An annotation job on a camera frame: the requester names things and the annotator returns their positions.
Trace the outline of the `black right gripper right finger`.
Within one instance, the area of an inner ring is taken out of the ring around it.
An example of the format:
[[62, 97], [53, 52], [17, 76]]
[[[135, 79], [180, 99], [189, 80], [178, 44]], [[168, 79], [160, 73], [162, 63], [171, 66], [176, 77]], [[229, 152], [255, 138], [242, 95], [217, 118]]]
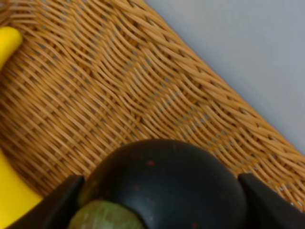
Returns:
[[305, 214], [252, 174], [240, 174], [248, 204], [246, 229], [303, 229]]

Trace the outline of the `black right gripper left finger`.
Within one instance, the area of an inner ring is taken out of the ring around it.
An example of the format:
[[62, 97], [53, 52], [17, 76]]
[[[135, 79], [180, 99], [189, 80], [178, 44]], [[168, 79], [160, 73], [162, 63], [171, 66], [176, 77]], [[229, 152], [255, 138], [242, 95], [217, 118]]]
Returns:
[[10, 229], [65, 229], [78, 210], [77, 197], [84, 184], [84, 177], [68, 177], [42, 202], [19, 220], [9, 225]]

